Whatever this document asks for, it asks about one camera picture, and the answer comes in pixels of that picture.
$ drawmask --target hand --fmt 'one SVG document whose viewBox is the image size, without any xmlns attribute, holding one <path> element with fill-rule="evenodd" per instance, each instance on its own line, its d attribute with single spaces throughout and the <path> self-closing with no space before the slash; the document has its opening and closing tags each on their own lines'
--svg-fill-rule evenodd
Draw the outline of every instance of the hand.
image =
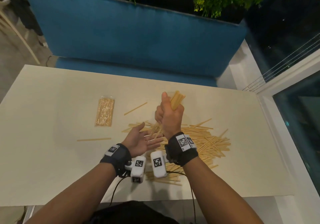
<svg viewBox="0 0 320 224">
<path fill-rule="evenodd" d="M 141 125 L 133 127 L 129 132 L 125 140 L 122 142 L 128 150 L 130 151 L 131 157 L 141 156 L 148 150 L 152 150 L 158 148 L 160 146 L 160 142 L 163 141 L 162 134 L 158 135 L 156 139 L 150 136 L 151 130 L 142 131 L 145 123 L 143 122 Z"/>
<path fill-rule="evenodd" d="M 170 97 L 168 97 L 166 92 L 162 93 L 161 98 L 162 102 L 160 106 L 157 106 L 154 118 L 159 124 L 162 124 L 162 132 L 169 140 L 172 136 L 181 131 L 184 107 L 180 104 L 178 108 L 173 111 L 171 108 Z"/>
</svg>

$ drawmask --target black wrist strap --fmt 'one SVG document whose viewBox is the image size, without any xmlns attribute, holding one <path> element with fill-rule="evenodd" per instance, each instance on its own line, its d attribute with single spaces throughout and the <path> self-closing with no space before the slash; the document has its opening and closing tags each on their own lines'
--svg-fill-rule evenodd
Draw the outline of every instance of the black wrist strap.
<svg viewBox="0 0 320 224">
<path fill-rule="evenodd" d="M 117 176 L 122 177 L 126 173 L 126 163 L 131 160 L 132 158 L 128 148 L 122 144 L 116 144 L 106 151 L 100 162 L 112 164 Z"/>
<path fill-rule="evenodd" d="M 197 147 L 189 135 L 179 132 L 172 136 L 165 145 L 167 159 L 177 165 L 184 166 L 198 156 Z"/>
</svg>

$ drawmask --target blue sofa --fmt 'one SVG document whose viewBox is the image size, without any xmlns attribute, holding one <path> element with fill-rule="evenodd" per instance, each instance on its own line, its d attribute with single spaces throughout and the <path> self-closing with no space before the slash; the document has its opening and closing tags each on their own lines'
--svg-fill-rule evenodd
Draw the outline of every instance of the blue sofa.
<svg viewBox="0 0 320 224">
<path fill-rule="evenodd" d="M 67 68 L 216 86 L 246 28 L 121 0 L 29 0 Z"/>
</svg>

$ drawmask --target white tabletop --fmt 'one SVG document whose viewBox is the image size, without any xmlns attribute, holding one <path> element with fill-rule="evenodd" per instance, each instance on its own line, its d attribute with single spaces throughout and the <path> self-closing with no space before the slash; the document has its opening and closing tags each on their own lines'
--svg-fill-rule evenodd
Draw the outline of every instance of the white tabletop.
<svg viewBox="0 0 320 224">
<path fill-rule="evenodd" d="M 286 169 L 257 96 L 208 86 L 74 70 L 25 67 L 0 105 L 0 206 L 42 205 L 92 169 L 110 145 L 121 142 L 129 123 L 154 122 L 163 91 L 179 90 L 183 123 L 205 126 L 213 135 L 229 129 L 232 145 L 215 159 L 213 171 L 242 197 L 293 194 Z M 114 96 L 112 127 L 94 127 L 98 100 Z M 124 113 L 148 102 L 124 116 Z M 106 141 L 77 139 L 111 137 Z M 110 201 L 119 178 L 103 202 Z M 125 179 L 114 202 L 191 199 L 190 186 Z"/>
</svg>

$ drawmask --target blue couch backrest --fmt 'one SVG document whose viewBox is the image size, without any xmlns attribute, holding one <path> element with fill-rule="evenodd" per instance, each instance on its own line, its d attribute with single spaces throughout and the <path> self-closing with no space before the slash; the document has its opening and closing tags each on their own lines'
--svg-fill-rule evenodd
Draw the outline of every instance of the blue couch backrest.
<svg viewBox="0 0 320 224">
<path fill-rule="evenodd" d="M 54 55 L 218 77 L 246 28 L 120 0 L 29 0 Z"/>
</svg>

